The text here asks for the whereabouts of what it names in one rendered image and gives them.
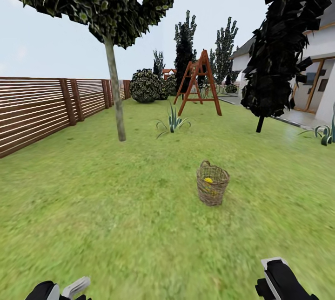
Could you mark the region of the wicker basket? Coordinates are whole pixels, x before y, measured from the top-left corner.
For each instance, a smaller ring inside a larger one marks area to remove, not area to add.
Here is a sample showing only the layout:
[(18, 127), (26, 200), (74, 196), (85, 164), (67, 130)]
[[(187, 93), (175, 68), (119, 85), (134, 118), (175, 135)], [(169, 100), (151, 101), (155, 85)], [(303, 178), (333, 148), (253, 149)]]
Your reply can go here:
[[(205, 165), (204, 165), (205, 164)], [(208, 160), (204, 160), (201, 163), (201, 168), (214, 168)], [(222, 170), (224, 178), (220, 178), (218, 181), (208, 182), (200, 176), (200, 168), (197, 169), (197, 187), (198, 187), (198, 197), (200, 201), (209, 206), (218, 206), (222, 203), (225, 191), (230, 181), (230, 175), (227, 171)], [(206, 189), (203, 188), (205, 184)], [(209, 194), (207, 194), (208, 186), (210, 186)]]

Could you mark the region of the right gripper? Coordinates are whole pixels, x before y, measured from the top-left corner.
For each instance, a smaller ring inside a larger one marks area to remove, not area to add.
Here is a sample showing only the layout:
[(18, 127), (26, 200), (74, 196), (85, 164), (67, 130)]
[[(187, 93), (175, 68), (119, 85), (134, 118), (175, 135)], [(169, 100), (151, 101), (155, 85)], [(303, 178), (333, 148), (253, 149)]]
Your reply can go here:
[(263, 296), (265, 300), (276, 300), (271, 288), (266, 281), (266, 278), (258, 279), (255, 288), (258, 295)]

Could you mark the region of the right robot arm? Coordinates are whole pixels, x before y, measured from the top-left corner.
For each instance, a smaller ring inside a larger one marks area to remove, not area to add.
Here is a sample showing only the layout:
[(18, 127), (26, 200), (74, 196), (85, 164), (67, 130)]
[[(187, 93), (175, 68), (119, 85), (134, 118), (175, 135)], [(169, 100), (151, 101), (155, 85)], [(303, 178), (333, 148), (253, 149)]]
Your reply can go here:
[(295, 274), (282, 257), (263, 259), (265, 278), (255, 285), (259, 296), (265, 300), (320, 300), (315, 294), (309, 295), (298, 283)]

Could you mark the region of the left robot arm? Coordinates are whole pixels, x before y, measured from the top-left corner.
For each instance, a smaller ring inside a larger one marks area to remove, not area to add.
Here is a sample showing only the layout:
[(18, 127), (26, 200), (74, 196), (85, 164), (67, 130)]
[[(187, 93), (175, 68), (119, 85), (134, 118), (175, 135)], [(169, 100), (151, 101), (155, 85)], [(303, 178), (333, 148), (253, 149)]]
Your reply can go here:
[[(38, 284), (25, 300), (73, 300), (73, 296), (87, 288), (90, 284), (90, 277), (83, 276), (66, 287), (63, 294), (60, 295), (58, 284), (53, 284), (52, 281), (48, 280)], [(86, 296), (81, 295), (76, 300), (86, 300)]]

